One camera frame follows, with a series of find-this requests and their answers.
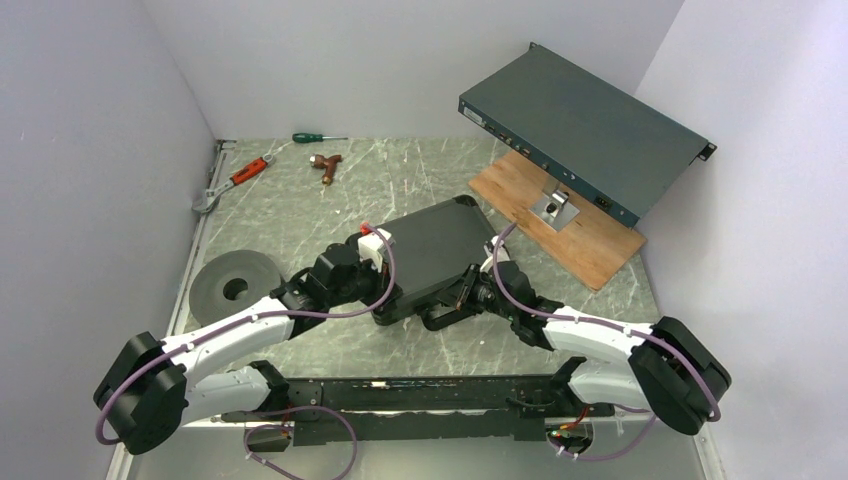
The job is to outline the black poker set case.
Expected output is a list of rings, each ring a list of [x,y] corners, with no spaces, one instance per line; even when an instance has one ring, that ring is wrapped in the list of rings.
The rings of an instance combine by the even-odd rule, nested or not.
[[[459,195],[378,226],[389,235],[395,259],[395,291],[372,312],[380,326],[435,307],[437,293],[471,264],[487,258],[494,228],[470,195]]]

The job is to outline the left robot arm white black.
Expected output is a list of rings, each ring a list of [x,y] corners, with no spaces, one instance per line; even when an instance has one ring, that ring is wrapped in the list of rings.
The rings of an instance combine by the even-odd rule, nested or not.
[[[246,410],[264,420],[279,417],[288,394],[275,367],[256,362],[228,373],[222,367],[343,319],[337,306],[361,302],[362,313],[377,310],[398,289],[397,268],[393,240],[379,230],[356,247],[331,246],[305,280],[285,283],[211,325],[162,339],[150,332],[131,337],[93,394],[97,442],[139,455],[215,414]]]

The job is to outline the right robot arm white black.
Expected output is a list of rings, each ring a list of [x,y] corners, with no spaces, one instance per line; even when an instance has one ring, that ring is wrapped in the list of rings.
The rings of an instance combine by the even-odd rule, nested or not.
[[[646,410],[673,430],[694,435],[720,418],[732,384],[724,365],[680,320],[648,323],[593,317],[536,294],[513,261],[470,265],[452,288],[450,306],[509,321],[523,343],[570,358],[551,379],[557,411],[590,404]]]

